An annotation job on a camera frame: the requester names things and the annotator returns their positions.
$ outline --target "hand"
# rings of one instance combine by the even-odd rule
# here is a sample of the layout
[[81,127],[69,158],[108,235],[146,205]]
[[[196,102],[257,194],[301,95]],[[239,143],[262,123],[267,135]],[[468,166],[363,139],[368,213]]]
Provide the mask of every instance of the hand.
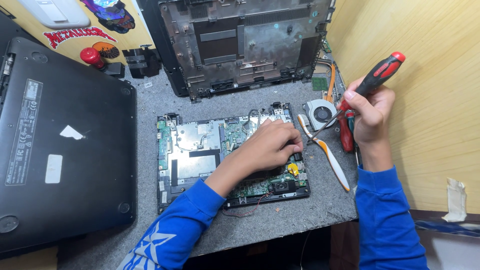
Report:
[[393,167],[388,118],[395,101],[395,92],[382,85],[364,98],[355,93],[363,78],[351,83],[343,97],[357,111],[353,137],[359,145],[364,169],[384,171]]
[[205,183],[226,197],[243,178],[285,165],[291,155],[302,150],[300,131],[292,123],[267,119],[237,150],[224,158]]

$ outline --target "workbench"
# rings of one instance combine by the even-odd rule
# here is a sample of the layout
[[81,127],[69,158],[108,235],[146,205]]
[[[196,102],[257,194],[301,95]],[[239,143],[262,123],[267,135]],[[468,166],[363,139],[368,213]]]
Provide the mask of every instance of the workbench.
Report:
[[[312,142],[306,144],[307,136],[299,126],[296,115],[305,113],[302,105],[308,100],[321,98],[321,91],[313,91],[311,83],[285,82],[250,90],[227,91],[210,99],[204,98],[201,103],[190,104],[188,97],[179,98],[173,94],[163,71],[158,76],[145,79],[132,79],[128,69],[125,73],[125,79],[137,89],[137,218],[129,227],[89,233],[84,239],[61,244],[59,270],[115,269],[155,220],[158,167],[156,117],[168,112],[178,113],[186,122],[247,115],[252,108],[268,108],[276,101],[289,102],[291,114],[295,116],[292,117],[295,127],[303,135],[303,158],[311,195],[261,204],[253,214],[242,218],[219,211],[210,229],[195,244],[192,257],[358,218],[354,194],[357,164],[355,155],[342,149],[339,132],[335,131],[338,123],[322,131],[319,138],[328,144],[342,167],[350,186],[349,192],[334,175],[323,150]],[[153,86],[145,88],[144,84],[148,82],[152,82]],[[336,83],[340,85],[339,76],[336,76]],[[253,208],[253,205],[247,205],[230,211],[245,213]]]

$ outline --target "laptop cooling fan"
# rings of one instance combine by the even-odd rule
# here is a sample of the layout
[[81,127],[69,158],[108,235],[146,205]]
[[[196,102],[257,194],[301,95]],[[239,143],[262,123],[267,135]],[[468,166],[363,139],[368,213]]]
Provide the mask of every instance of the laptop cooling fan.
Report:
[[[314,130],[319,130],[336,114],[335,106],[324,99],[308,101],[307,104],[303,105],[303,108],[307,112],[310,124]],[[335,121],[332,121],[327,127],[333,125],[333,123]]]

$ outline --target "red knob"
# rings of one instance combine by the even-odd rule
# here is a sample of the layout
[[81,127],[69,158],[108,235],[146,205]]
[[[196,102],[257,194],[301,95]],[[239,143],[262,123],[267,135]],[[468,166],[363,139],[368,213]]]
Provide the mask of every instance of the red knob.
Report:
[[91,47],[85,48],[80,52],[80,58],[87,64],[93,65],[96,68],[102,68],[103,63],[100,53]]

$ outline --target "metallica sticker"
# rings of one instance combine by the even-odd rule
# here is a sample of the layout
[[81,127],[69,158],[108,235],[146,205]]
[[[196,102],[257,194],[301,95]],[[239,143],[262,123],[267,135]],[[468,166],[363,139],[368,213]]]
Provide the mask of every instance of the metallica sticker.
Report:
[[76,29],[66,29],[54,32],[45,32],[43,33],[45,37],[50,41],[50,46],[53,49],[56,49],[57,46],[63,41],[74,38],[74,37],[88,37],[88,36],[98,36],[110,39],[111,41],[117,42],[116,39],[112,38],[109,34],[105,33],[102,29],[98,27],[85,27],[85,28],[76,28]]

